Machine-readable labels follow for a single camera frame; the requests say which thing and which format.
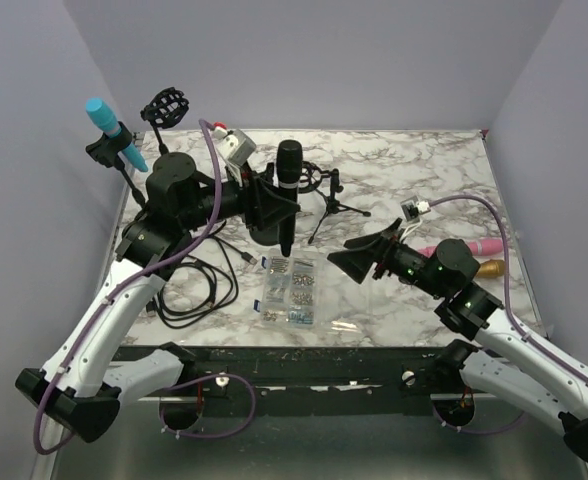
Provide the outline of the pink microphone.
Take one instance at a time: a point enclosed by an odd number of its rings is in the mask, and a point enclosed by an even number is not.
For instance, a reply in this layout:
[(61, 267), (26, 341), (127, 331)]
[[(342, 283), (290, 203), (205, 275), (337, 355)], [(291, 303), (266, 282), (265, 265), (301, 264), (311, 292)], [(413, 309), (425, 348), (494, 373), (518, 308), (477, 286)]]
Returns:
[[(432, 255), (436, 247), (444, 242), (445, 240), (436, 245), (421, 248), (419, 249), (419, 252), (429, 257)], [(491, 257), (493, 255), (498, 255), (503, 251), (503, 242), (499, 238), (482, 238), (465, 241), (464, 243), (475, 257)]]

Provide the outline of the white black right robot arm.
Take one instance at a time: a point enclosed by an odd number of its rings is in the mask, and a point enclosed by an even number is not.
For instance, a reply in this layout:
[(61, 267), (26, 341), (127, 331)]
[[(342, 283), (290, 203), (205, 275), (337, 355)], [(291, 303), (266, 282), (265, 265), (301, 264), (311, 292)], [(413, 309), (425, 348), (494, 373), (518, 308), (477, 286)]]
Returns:
[(327, 259), (357, 283), (367, 275), (394, 275), (438, 300), (440, 321), (466, 340), (455, 357), (435, 365), (436, 384), (448, 392), (467, 384), (512, 404), (560, 434), (588, 463), (588, 365), (529, 328), (509, 313), (506, 301), (478, 285), (480, 265), (464, 241), (443, 240), (425, 256), (390, 226), (346, 241)]

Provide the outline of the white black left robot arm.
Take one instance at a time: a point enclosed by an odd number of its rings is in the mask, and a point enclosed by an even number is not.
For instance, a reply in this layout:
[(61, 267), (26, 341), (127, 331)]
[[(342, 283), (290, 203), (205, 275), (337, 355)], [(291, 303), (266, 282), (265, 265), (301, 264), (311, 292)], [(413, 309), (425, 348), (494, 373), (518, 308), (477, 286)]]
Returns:
[(109, 364), (136, 318), (197, 245), (192, 233), (240, 217), (251, 231), (283, 230), (299, 211), (299, 153), (278, 152), (274, 176), (254, 171), (232, 154), (213, 176), (194, 159), (165, 153), (153, 164), (148, 200), (124, 230), (107, 278), (72, 334), (40, 368), (23, 369), (16, 388), (72, 435), (91, 443), (107, 432), (126, 405), (157, 390), (188, 393), (193, 363), (170, 343), (125, 367)]

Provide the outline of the black clip round-base stand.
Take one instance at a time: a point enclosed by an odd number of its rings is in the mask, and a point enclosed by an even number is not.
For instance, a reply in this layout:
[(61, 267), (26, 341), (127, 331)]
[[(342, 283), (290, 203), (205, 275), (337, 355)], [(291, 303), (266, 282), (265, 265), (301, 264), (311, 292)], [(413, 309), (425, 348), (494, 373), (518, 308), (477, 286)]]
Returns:
[(132, 196), (139, 207), (144, 207), (146, 200), (142, 191), (134, 184), (127, 171), (126, 163), (140, 172), (147, 172), (147, 164), (136, 148), (134, 137), (127, 127), (118, 123), (120, 130), (113, 136), (103, 133), (99, 139), (85, 147), (85, 152), (99, 165), (115, 169), (124, 178)]

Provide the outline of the black round-base mic stand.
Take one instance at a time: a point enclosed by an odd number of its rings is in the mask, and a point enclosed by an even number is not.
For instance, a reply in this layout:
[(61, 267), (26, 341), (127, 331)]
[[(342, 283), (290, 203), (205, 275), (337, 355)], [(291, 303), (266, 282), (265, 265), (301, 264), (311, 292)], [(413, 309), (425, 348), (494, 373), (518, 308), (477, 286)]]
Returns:
[(254, 229), (249, 231), (250, 238), (261, 246), (275, 246), (280, 244), (280, 230), (284, 221), (278, 222), (263, 230)]

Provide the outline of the gold microphone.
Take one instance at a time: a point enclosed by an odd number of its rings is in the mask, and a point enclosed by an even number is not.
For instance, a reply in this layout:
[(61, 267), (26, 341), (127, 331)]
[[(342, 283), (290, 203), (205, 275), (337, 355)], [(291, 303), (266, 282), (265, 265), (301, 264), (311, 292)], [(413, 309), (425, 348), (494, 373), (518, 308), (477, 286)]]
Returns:
[(480, 264), (475, 275), (476, 278), (497, 279), (505, 274), (505, 261), (501, 259), (491, 259)]

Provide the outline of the blue microphone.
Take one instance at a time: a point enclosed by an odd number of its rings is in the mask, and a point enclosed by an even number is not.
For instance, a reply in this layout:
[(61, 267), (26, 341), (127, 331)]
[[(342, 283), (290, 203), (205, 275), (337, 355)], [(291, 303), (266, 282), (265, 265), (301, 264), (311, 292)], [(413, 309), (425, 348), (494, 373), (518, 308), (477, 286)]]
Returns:
[(115, 154), (123, 157), (138, 171), (147, 172), (148, 167), (139, 150), (135, 147), (131, 132), (117, 119), (111, 107), (101, 98), (86, 101), (85, 111), (92, 123), (102, 131), (99, 141)]

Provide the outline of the black shock-mount round-base stand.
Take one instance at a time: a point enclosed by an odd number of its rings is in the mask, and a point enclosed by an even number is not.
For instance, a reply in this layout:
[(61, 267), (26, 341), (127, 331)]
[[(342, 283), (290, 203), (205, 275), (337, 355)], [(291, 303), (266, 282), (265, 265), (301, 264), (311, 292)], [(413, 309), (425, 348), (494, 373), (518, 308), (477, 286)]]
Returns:
[(141, 119), (148, 123), (158, 142), (159, 153), (166, 155), (169, 150), (160, 134), (177, 126), (189, 111), (189, 100), (183, 91), (175, 87), (168, 87), (157, 93), (153, 99), (140, 111)]

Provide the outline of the black microphone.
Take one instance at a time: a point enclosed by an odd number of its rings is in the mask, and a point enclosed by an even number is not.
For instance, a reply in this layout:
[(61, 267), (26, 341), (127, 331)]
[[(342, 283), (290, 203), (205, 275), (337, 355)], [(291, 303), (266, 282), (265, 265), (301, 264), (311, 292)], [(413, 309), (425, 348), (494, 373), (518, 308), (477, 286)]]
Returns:
[(278, 227), (281, 254), (291, 255), (295, 239), (296, 213), (298, 205), (298, 189), (302, 174), (303, 147), (293, 139), (283, 140), (278, 145), (276, 156), (276, 173), (280, 195), (294, 203), (294, 212), (284, 218)]

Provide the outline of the black tripod shock-mount stand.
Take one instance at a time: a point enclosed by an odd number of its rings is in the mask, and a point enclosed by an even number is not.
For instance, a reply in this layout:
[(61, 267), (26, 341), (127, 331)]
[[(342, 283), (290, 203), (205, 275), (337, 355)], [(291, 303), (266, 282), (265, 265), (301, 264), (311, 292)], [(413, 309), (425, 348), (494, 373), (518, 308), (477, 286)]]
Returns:
[[(322, 183), (329, 181), (329, 193), (325, 194), (320, 190)], [(302, 162), (302, 173), (299, 180), (299, 194), (317, 193), (325, 204), (325, 210), (321, 218), (308, 238), (308, 244), (311, 245), (323, 222), (331, 215), (338, 215), (345, 212), (354, 212), (368, 218), (371, 216), (370, 211), (361, 210), (342, 203), (337, 195), (342, 193), (344, 186), (340, 180), (340, 171), (338, 168), (322, 169), (318, 165), (310, 162)]]

